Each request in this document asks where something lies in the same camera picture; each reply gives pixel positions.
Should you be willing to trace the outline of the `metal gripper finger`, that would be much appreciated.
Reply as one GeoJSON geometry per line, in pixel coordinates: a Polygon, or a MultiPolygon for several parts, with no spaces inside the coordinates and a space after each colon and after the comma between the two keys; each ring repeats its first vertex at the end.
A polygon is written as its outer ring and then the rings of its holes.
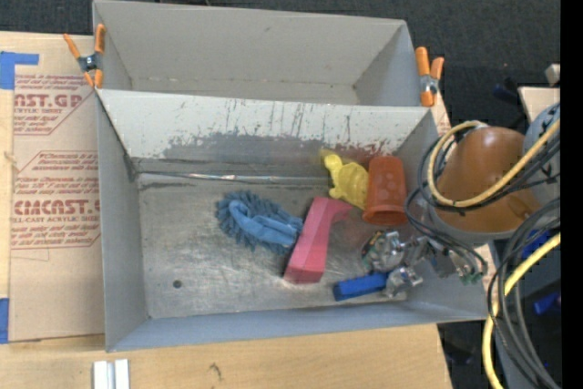
{"type": "Polygon", "coordinates": [[[362,266],[367,271],[391,271],[403,257],[404,247],[396,230],[378,230],[362,246],[362,266]]]}
{"type": "Polygon", "coordinates": [[[411,289],[422,283],[423,278],[415,269],[402,266],[388,273],[384,292],[390,299],[405,299],[411,289]]]}

